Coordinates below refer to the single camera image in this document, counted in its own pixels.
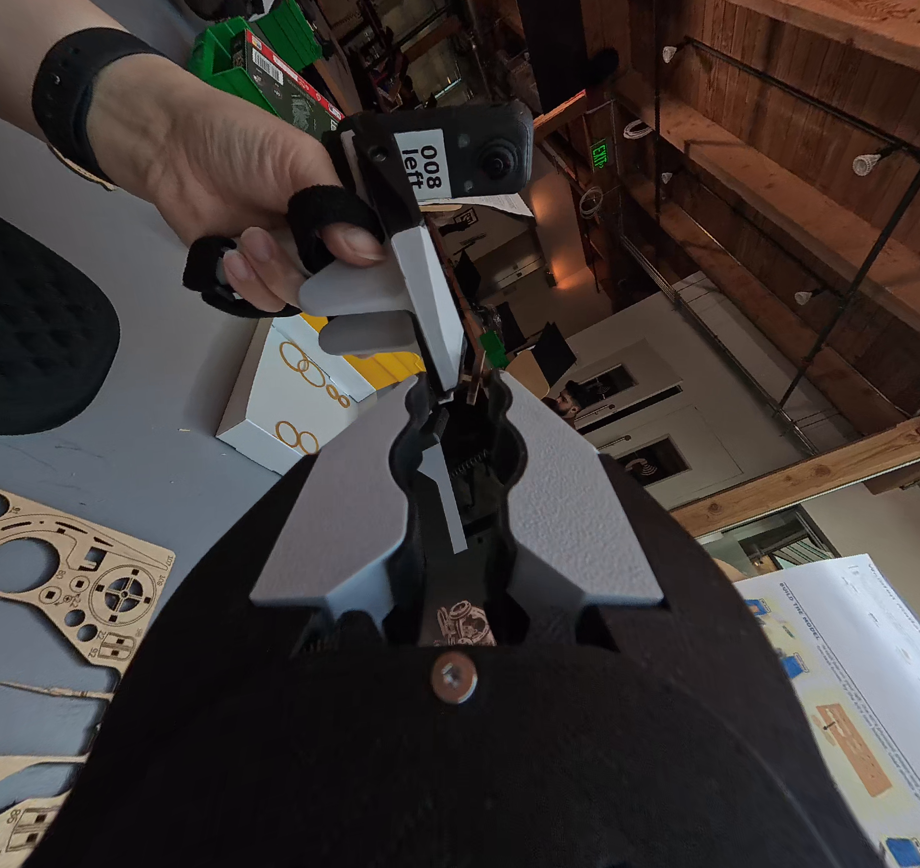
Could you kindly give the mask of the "white box with gold rings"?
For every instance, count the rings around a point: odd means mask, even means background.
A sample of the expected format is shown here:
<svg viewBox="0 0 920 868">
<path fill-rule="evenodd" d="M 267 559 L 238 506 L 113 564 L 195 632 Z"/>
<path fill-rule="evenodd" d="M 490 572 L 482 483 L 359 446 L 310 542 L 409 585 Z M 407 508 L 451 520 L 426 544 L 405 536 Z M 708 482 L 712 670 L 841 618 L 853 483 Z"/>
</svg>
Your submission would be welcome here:
<svg viewBox="0 0 920 868">
<path fill-rule="evenodd" d="M 319 345 L 322 323 L 262 319 L 247 347 L 216 436 L 280 474 L 326 445 L 374 405 L 374 387 Z"/>
</svg>

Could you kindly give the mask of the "person's left hand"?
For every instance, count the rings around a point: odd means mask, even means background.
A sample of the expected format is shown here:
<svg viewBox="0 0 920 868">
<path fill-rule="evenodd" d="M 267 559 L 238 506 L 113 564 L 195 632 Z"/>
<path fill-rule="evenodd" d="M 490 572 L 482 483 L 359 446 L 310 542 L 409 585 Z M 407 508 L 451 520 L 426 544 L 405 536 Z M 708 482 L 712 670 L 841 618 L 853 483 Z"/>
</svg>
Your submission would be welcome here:
<svg viewBox="0 0 920 868">
<path fill-rule="evenodd" d="M 101 71 L 86 131 L 102 171 L 183 243 L 236 239 L 224 275 L 240 297 L 272 313 L 297 303 L 305 275 L 281 241 L 289 201 L 340 185 L 316 139 L 152 55 Z"/>
</svg>

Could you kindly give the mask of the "yellow plastic bin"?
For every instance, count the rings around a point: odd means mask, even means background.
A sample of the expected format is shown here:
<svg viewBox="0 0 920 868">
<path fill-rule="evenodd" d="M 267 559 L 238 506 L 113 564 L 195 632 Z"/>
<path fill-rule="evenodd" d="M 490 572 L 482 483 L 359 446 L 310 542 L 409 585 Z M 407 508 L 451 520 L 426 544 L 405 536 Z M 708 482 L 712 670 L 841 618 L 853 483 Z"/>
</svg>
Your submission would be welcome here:
<svg viewBox="0 0 920 868">
<path fill-rule="evenodd" d="M 313 389 L 362 402 L 424 370 L 420 356 L 412 352 L 330 356 L 318 343 L 319 332 L 328 323 L 327 317 L 305 313 L 273 322 L 275 330 L 293 343 L 293 356 L 286 360 Z"/>
</svg>

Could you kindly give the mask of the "green plastic bin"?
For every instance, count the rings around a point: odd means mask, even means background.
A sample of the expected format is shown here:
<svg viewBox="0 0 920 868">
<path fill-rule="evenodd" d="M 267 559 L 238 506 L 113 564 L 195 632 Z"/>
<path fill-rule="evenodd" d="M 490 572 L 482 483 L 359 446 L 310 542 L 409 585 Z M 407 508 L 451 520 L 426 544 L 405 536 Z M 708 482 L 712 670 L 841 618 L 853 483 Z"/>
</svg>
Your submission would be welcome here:
<svg viewBox="0 0 920 868">
<path fill-rule="evenodd" d="M 303 75 L 307 67 L 322 58 L 323 50 L 296 0 L 281 0 L 272 11 L 254 21 L 237 15 L 209 25 L 195 38 L 188 62 L 189 71 L 214 88 L 253 103 L 235 92 L 247 88 L 245 77 L 234 74 L 232 60 L 235 37 L 244 30 L 253 32 L 264 41 L 291 69 L 338 108 L 333 99 Z"/>
</svg>

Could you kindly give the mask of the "wooden parts sheet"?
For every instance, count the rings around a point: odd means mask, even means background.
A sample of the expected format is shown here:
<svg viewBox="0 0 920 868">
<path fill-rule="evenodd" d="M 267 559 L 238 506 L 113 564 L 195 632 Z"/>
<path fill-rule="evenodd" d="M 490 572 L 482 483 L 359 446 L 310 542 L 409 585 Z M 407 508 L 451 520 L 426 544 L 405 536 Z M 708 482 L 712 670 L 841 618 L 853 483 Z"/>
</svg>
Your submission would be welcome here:
<svg viewBox="0 0 920 868">
<path fill-rule="evenodd" d="M 53 566 L 35 586 L 2 589 L 2 601 L 39 611 L 83 664 L 113 675 L 114 688 L 77 690 L 2 678 L 2 689 L 98 703 L 104 713 L 148 632 L 176 554 L 2 488 L 2 550 L 20 542 L 46 546 Z M 71 791 L 71 773 L 86 765 L 99 726 L 93 725 L 91 739 L 76 754 L 2 748 L 2 783 L 42 768 L 66 769 L 70 776 L 62 791 L 20 796 L 2 808 L 2 866 L 23 866 L 35 851 Z"/>
</svg>

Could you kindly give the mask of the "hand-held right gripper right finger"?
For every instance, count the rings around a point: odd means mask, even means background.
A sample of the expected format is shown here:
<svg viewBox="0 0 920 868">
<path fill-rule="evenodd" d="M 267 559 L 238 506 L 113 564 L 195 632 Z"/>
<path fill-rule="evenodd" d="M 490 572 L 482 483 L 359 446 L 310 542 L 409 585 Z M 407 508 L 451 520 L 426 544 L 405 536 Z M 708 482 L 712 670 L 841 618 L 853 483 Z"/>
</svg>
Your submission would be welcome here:
<svg viewBox="0 0 920 868">
<path fill-rule="evenodd" d="M 496 643 L 578 632 L 607 612 L 661 612 L 663 590 L 598 451 L 507 370 L 492 373 L 492 426 Z"/>
</svg>

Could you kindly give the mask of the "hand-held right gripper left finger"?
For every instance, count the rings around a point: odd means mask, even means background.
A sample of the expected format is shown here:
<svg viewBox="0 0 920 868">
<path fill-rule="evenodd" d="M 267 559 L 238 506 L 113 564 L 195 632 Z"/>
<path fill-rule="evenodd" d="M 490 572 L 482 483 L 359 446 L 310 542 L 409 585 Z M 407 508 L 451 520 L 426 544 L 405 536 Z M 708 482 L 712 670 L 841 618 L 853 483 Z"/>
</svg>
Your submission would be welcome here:
<svg viewBox="0 0 920 868">
<path fill-rule="evenodd" d="M 353 612 L 389 644 L 421 644 L 425 424 L 426 377 L 412 376 L 317 454 L 250 592 L 259 608 L 307 613 L 300 644 Z"/>
</svg>

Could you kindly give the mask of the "black model kit box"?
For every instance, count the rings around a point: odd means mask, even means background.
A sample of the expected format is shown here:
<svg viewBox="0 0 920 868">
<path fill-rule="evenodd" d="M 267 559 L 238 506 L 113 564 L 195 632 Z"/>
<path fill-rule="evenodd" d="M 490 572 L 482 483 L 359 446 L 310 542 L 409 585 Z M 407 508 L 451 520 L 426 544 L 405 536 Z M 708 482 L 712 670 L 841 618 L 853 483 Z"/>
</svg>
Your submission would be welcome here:
<svg viewBox="0 0 920 868">
<path fill-rule="evenodd" d="M 488 591 L 481 579 L 432 577 L 425 589 L 418 646 L 498 645 L 486 610 Z"/>
</svg>

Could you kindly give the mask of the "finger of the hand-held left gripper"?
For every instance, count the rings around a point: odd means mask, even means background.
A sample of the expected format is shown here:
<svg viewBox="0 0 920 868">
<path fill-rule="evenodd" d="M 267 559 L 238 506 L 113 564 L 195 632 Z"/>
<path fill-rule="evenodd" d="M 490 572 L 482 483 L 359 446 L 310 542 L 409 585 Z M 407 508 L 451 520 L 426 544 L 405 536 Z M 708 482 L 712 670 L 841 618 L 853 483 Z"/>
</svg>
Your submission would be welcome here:
<svg viewBox="0 0 920 868">
<path fill-rule="evenodd" d="M 449 413 L 446 408 L 434 408 L 423 426 L 420 472 L 437 488 L 452 550 L 454 554 L 459 554 L 465 552 L 468 546 L 443 452 L 442 439 L 448 420 Z"/>
<path fill-rule="evenodd" d="M 439 391 L 450 393 L 461 375 L 465 330 L 429 229 L 418 225 L 397 232 L 392 250 L 426 348 L 425 365 Z"/>
</svg>

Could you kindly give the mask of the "white instruction booklet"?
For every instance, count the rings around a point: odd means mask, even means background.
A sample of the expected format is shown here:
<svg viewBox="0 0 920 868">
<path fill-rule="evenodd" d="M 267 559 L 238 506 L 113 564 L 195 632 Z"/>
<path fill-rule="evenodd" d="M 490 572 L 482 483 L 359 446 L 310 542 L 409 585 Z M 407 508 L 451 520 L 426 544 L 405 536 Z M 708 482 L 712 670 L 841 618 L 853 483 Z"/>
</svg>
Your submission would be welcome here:
<svg viewBox="0 0 920 868">
<path fill-rule="evenodd" d="M 919 865 L 919 625 L 868 554 L 735 583 L 885 866 Z"/>
</svg>

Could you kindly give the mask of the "black monitor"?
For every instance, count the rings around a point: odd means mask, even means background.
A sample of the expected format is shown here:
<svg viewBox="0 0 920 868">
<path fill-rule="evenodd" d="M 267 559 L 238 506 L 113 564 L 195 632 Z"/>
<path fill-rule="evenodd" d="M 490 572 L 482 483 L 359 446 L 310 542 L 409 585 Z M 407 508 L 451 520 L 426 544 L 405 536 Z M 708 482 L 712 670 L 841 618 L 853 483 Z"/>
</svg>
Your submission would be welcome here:
<svg viewBox="0 0 920 868">
<path fill-rule="evenodd" d="M 577 362 L 577 356 L 556 322 L 546 323 L 530 353 L 550 388 L 563 380 Z"/>
</svg>

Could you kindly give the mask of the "red-edged dark product box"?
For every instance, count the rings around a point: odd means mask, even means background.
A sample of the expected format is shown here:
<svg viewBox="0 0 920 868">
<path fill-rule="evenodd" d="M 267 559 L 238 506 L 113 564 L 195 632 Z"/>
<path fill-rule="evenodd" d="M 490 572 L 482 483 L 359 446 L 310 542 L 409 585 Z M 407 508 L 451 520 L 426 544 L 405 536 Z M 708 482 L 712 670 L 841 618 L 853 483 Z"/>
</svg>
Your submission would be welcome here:
<svg viewBox="0 0 920 868">
<path fill-rule="evenodd" d="M 289 67 L 253 32 L 235 37 L 234 74 L 247 80 L 247 88 L 235 92 L 306 134 L 322 139 L 339 127 L 339 109 Z"/>
</svg>

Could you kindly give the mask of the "black wristband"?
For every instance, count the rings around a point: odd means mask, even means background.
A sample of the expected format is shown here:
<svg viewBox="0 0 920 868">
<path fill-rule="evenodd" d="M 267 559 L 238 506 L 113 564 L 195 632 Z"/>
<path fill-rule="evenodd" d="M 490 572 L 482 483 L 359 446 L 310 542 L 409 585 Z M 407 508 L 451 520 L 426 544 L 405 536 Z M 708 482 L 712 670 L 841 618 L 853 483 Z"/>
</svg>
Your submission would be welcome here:
<svg viewBox="0 0 920 868">
<path fill-rule="evenodd" d="M 166 55 L 134 34 L 93 26 L 67 34 L 45 54 L 33 81 L 31 108 L 54 157 L 87 181 L 115 188 L 99 166 L 86 120 L 99 74 L 133 56 Z"/>
</svg>

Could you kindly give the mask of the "wooden lever wheel assembly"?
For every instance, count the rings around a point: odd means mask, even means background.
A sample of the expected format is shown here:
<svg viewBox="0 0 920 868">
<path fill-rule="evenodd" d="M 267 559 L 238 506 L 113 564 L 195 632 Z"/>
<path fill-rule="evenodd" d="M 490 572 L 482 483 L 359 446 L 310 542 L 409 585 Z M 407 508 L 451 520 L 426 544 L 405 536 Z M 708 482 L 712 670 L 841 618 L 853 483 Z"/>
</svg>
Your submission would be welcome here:
<svg viewBox="0 0 920 868">
<path fill-rule="evenodd" d="M 471 307 L 455 276 L 454 266 L 445 251 L 439 228 L 435 224 L 434 216 L 446 212 L 447 209 L 448 207 L 434 204 L 423 204 L 420 207 L 425 224 L 431 233 L 431 238 L 442 265 L 444 276 L 453 291 L 455 304 L 463 323 L 466 343 L 469 345 L 473 354 L 469 372 L 464 370 L 465 364 L 463 361 L 461 362 L 460 381 L 466 382 L 466 403 L 475 406 L 480 390 L 488 384 L 490 369 L 487 367 L 487 352 L 480 340 L 484 333 L 483 325 L 479 321 L 477 313 Z"/>
</svg>

